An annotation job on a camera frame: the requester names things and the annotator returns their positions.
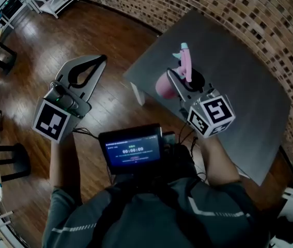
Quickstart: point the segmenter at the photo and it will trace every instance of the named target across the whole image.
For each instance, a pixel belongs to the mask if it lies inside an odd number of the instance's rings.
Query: gray table
[[[227,94],[236,120],[219,138],[233,162],[261,185],[279,149],[290,110],[284,89],[250,50],[210,20],[190,11],[172,26],[124,74],[141,105],[147,93],[176,116],[177,99],[155,89],[167,67],[176,68],[181,42],[190,48],[192,66],[220,93]]]

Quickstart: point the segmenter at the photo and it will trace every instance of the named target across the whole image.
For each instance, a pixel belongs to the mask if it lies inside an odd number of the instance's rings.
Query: black strap
[[[103,210],[102,216],[99,218],[94,229],[92,240],[89,247],[101,248],[103,238],[109,228],[120,219],[126,204],[131,201],[132,197],[137,193],[153,193],[167,206],[176,211],[176,223],[193,244],[194,247],[200,247],[201,242],[205,247],[212,247],[211,240],[203,224],[193,215],[185,212],[178,203],[178,194],[167,183],[161,180],[154,180],[140,183],[138,181],[129,181],[118,184],[115,188],[107,189],[112,196],[112,201]]]

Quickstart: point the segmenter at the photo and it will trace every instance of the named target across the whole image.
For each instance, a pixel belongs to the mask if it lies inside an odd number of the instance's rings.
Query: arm
[[[80,165],[72,133],[60,144],[51,142],[50,183],[81,202]]]
[[[223,185],[240,180],[238,171],[224,150],[217,136],[203,138],[198,134],[199,145],[211,186]]]

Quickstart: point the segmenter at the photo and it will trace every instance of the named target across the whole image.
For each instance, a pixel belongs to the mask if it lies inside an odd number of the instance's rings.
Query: pink toy
[[[181,66],[173,70],[177,72],[181,79],[185,79],[187,82],[190,83],[192,81],[192,64],[188,45],[186,43],[181,43],[180,52],[173,53],[173,56],[181,60]],[[177,96],[177,93],[173,90],[172,85],[169,82],[167,72],[163,73],[159,77],[156,83],[156,91],[159,96],[166,99],[171,99]]]

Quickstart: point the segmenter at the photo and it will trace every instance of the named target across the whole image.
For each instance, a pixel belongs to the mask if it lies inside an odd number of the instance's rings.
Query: wooden floor
[[[147,28],[115,12],[78,2],[57,20],[43,13],[26,11],[15,23],[6,44],[18,53],[13,70],[0,71],[0,110],[4,130],[1,144],[22,143],[29,153],[32,174],[3,185],[2,212],[13,210],[12,224],[31,247],[40,247],[47,219],[50,142],[32,131],[35,104],[48,91],[51,80],[68,60],[85,54],[105,54],[108,65],[90,100],[92,110],[81,125],[93,134],[158,122],[164,131],[179,132],[183,123],[152,99],[140,107],[122,74],[157,39]],[[98,141],[76,134],[81,167],[81,191],[87,200],[109,185],[105,160]],[[10,172],[1,167],[2,174]],[[293,176],[278,156],[262,187],[243,178],[243,183],[260,210],[281,204],[281,194]]]

